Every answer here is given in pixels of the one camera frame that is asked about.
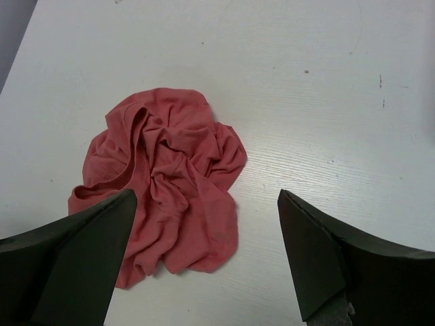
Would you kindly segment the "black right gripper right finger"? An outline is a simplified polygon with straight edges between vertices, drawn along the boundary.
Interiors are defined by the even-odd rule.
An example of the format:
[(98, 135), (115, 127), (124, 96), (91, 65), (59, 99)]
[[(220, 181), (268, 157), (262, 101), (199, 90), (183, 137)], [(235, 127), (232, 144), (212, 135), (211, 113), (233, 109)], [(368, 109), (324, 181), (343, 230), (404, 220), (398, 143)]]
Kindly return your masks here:
[(433, 325), (434, 253), (373, 236), (281, 190), (279, 220), (307, 325)]

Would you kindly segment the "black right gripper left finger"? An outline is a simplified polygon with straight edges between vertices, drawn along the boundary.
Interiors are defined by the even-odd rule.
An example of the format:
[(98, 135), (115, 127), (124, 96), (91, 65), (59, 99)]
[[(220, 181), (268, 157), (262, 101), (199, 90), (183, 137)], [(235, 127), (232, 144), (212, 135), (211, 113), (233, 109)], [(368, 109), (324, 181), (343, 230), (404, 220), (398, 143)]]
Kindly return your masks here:
[(126, 189), (1, 240), (2, 325), (103, 325), (131, 234)]

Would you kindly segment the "pink red t-shirt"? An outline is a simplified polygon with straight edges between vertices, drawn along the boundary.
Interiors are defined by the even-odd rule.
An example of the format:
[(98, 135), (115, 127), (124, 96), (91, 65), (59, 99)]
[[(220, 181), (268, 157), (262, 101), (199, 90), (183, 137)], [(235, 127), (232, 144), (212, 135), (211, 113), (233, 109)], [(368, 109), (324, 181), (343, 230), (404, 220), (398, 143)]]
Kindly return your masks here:
[(68, 209), (76, 213), (134, 191), (135, 221), (116, 287), (136, 285), (159, 264), (173, 274), (221, 268), (239, 243), (229, 190), (247, 162), (234, 129), (214, 120), (200, 92), (173, 88), (132, 94), (105, 121)]

